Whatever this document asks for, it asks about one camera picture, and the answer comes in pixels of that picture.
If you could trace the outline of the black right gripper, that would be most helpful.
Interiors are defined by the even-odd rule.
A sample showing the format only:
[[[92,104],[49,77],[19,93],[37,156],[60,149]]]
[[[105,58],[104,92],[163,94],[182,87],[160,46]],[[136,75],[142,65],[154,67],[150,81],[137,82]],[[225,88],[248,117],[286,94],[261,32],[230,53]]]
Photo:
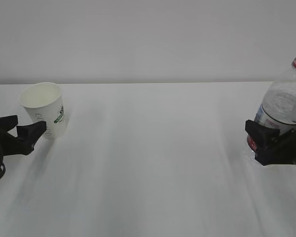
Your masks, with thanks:
[[[265,127],[255,121],[245,122],[247,143],[255,151],[255,160],[263,166],[296,165],[296,130],[284,134],[276,128]]]

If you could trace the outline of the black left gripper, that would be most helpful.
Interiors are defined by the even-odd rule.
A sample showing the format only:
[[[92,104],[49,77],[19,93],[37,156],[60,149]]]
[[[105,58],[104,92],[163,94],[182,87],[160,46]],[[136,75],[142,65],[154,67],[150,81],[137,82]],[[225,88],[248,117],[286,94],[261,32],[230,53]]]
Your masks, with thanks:
[[[17,125],[17,115],[0,117],[0,156],[29,155],[47,129],[45,121],[25,126]],[[17,129],[16,137],[8,133],[14,127]]]

